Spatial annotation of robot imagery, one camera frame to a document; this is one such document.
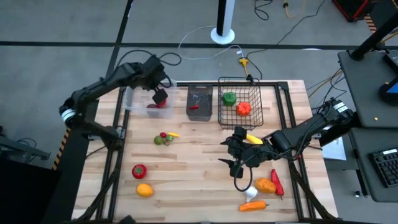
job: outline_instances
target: metal basket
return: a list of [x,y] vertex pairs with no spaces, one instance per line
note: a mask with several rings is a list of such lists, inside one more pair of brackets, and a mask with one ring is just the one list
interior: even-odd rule
[[[222,129],[234,129],[235,126],[242,126],[246,130],[253,130],[262,126],[262,103],[260,86],[257,78],[253,83],[246,78],[221,77],[218,79],[218,123]],[[223,105],[223,95],[233,92],[236,95],[236,103],[233,106]],[[251,105],[250,115],[240,116],[236,114],[236,106],[239,103],[248,102]]]

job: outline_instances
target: clear plastic container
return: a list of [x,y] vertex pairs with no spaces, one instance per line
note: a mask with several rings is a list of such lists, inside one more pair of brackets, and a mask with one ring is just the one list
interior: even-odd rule
[[[130,87],[126,88],[126,94],[124,94],[124,108],[131,110],[136,116],[145,116],[150,118],[172,118],[174,114],[174,101],[177,94],[177,82],[171,79],[172,85],[169,88],[164,88],[159,85],[159,89],[163,88],[168,97],[166,105],[163,108],[148,108],[148,105],[154,105],[152,97],[154,96],[154,90],[146,91],[141,87],[137,87],[133,90]],[[168,80],[163,80],[162,83],[165,86],[169,85]]]

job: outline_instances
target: concrete floor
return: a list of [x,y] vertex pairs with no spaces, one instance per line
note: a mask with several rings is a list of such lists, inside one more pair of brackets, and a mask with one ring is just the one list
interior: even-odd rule
[[[126,0],[1,1],[0,41],[114,42]],[[274,44],[304,14],[313,14],[321,0],[307,0],[305,12],[286,18],[282,1],[264,8],[270,20],[262,21],[253,12],[254,1],[237,0],[233,29],[236,42]],[[147,0],[134,1],[123,42],[178,43],[188,31],[215,24],[216,1]],[[291,14],[299,13],[302,1],[292,1]],[[210,30],[200,30],[187,42],[210,43]],[[304,20],[282,44],[358,45],[370,35],[364,21],[347,23],[331,1],[326,0],[317,17]],[[129,49],[122,48],[119,57]],[[177,49],[146,49],[154,54]],[[253,49],[243,49],[244,53]],[[183,49],[187,57],[211,57],[220,49]],[[263,80],[302,79],[306,86],[333,75],[338,69],[337,50],[267,50],[250,59],[263,72]],[[101,47],[0,47],[0,125],[11,139],[33,138],[38,147],[51,152],[48,161],[34,165],[50,167],[65,127],[58,107],[70,94],[105,76],[112,48]],[[125,61],[143,61],[136,53]],[[221,76],[241,77],[235,50],[214,60],[183,60],[165,71],[175,80],[216,80]],[[249,72],[258,77],[254,67]],[[347,90],[345,81],[337,84]],[[310,98],[315,107],[328,90],[320,89]],[[337,96],[332,90],[330,96]],[[349,93],[341,99],[354,108]],[[354,172],[329,171],[332,191],[340,217],[362,222],[396,223],[398,204],[375,203],[355,198],[359,189]]]

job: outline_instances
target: wooden tabletop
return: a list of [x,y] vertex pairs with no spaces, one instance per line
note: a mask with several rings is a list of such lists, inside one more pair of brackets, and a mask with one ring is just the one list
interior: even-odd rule
[[[297,124],[312,116],[304,82],[288,81]],[[113,121],[118,91],[101,97],[96,121],[110,125]],[[239,212],[238,207],[245,203],[245,196],[238,192],[229,176],[229,168],[219,158],[232,159],[227,147],[220,145],[232,130],[222,130],[217,122],[217,88],[213,93],[213,116],[209,122],[190,121],[185,114],[187,88],[179,88],[172,119],[150,119],[129,117],[124,147],[122,171],[115,209],[115,221],[131,215],[138,222],[275,222],[297,221],[292,184],[287,161],[263,162],[253,169],[254,179],[270,177],[271,169],[276,169],[285,189],[283,200],[274,194],[258,193],[254,200],[264,200],[269,206],[262,211]],[[249,133],[263,137],[280,129],[275,92],[273,87],[261,87],[264,124]],[[282,99],[285,117],[290,125],[284,94]],[[156,146],[153,141],[160,132],[181,134],[170,146]],[[101,147],[101,141],[90,143],[88,152]],[[311,145],[319,146],[318,141]],[[322,152],[307,148],[304,150],[310,187],[319,201],[332,214],[337,216],[333,194]],[[73,218],[79,217],[100,191],[106,149],[91,155],[85,162],[80,188],[75,203]],[[136,180],[131,169],[136,164],[145,164],[147,176]],[[244,170],[238,186],[245,187],[249,182],[249,169]],[[154,195],[142,198],[136,194],[136,186],[147,183],[153,186]],[[110,191],[104,212],[108,211]],[[308,216],[305,197],[301,191],[302,205]]]

